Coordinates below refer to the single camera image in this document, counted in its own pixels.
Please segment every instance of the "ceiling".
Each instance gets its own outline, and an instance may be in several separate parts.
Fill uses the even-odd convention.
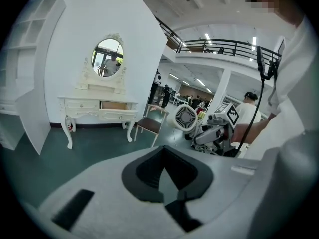
[[[179,81],[186,81],[191,87],[205,92],[208,92],[206,88],[209,88],[213,93],[216,92],[223,73],[223,69],[218,67],[170,63],[167,61],[162,61],[159,67],[168,70],[174,76],[178,77]],[[197,79],[200,79],[206,86],[201,85]],[[236,99],[242,100],[247,91],[259,95],[260,88],[260,81],[251,77],[246,77],[242,74],[232,73],[227,85],[226,93]]]
[[[274,50],[290,28],[258,3],[245,0],[143,0],[183,41],[210,38],[252,43]]]

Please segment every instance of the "white fan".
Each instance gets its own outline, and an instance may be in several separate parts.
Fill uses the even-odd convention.
[[[167,124],[183,132],[194,129],[197,123],[197,113],[189,105],[180,105],[167,116]]]

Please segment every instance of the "white shirt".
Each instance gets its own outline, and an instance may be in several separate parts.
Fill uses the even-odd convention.
[[[103,77],[111,76],[117,72],[119,66],[116,60],[112,61],[111,59],[106,59],[102,65],[105,65],[107,71],[104,71]]]
[[[239,119],[237,124],[249,124],[251,119],[254,116],[256,110],[256,106],[253,104],[249,104],[249,103],[241,103],[239,106],[236,107],[236,111],[238,112],[239,115]],[[261,120],[261,113],[260,111],[257,111],[254,122],[253,123],[258,123]],[[233,142],[231,144],[232,146],[234,146],[236,149],[239,147],[240,143],[239,142]],[[240,148],[240,157],[242,157],[243,155],[245,155],[246,150],[248,144],[244,143],[241,148]]]
[[[241,103],[236,107],[236,111],[238,112],[239,119],[237,124],[249,124],[251,119],[254,116],[256,110],[256,106],[249,103]],[[257,111],[254,123],[257,123],[261,120],[261,113]]]
[[[303,84],[302,88],[298,81],[303,76],[308,77],[306,71],[311,66],[311,72],[314,69],[313,63],[316,63],[315,55],[318,52],[318,39],[313,32],[312,26],[308,23],[306,17],[297,28],[294,37],[287,45],[282,54],[282,59],[278,67],[278,78],[275,83],[274,93],[269,98],[269,110],[277,115],[273,118],[266,128],[260,132],[255,141],[247,150],[244,158],[261,160],[266,150],[281,147],[287,140],[292,139],[305,131],[305,113],[309,114],[310,107],[303,107],[302,95],[299,102],[296,99],[292,103],[293,98],[288,97],[291,91],[298,90],[301,92],[313,93],[311,83]],[[313,112],[308,120],[315,121],[316,115]]]

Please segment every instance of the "railing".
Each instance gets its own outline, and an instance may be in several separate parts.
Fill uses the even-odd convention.
[[[177,51],[180,49],[180,47],[183,44],[183,40],[159,18],[157,17],[155,18],[159,22],[160,27],[163,29],[164,34],[167,36],[167,39],[168,39],[167,46],[177,53]]]
[[[263,47],[260,48],[265,64],[267,65],[270,65],[270,61],[274,62],[281,57],[280,54],[273,52],[272,50]],[[233,40],[210,39],[185,41],[177,51],[177,53],[180,52],[216,53],[247,58],[250,59],[250,61],[257,61],[256,46]]]
[[[155,17],[159,25],[167,36],[167,46],[176,53],[180,52],[200,52],[200,53],[216,53],[228,56],[236,56],[257,61],[256,47],[240,41],[210,39],[210,40],[191,40],[183,41],[173,30],[171,30],[164,22]],[[264,61],[266,65],[269,62],[278,60],[281,55],[272,50],[261,47]]]

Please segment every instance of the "black cable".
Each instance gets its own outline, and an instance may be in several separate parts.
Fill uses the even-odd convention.
[[[240,142],[240,145],[239,145],[239,147],[238,147],[238,149],[237,149],[237,151],[236,151],[236,155],[239,153],[239,150],[240,150],[241,146],[243,146],[243,144],[244,144],[244,142],[245,142],[245,140],[246,140],[246,137],[247,137],[247,135],[248,135],[248,133],[249,133],[249,130],[250,130],[251,126],[252,126],[253,123],[254,123],[254,120],[255,120],[255,117],[256,117],[256,114],[257,114],[259,105],[260,105],[260,101],[261,101],[261,98],[262,98],[262,96],[263,96],[264,85],[265,85],[265,79],[262,78],[262,79],[261,79],[260,97],[259,97],[259,101],[258,101],[258,103],[257,103],[256,109],[255,109],[254,116],[253,116],[253,118],[251,119],[251,121],[250,121],[250,123],[249,123],[249,126],[247,127],[247,129],[246,129],[246,131],[245,131],[245,133],[244,133],[244,136],[243,136],[243,138],[242,138],[242,140],[241,140],[241,142]]]

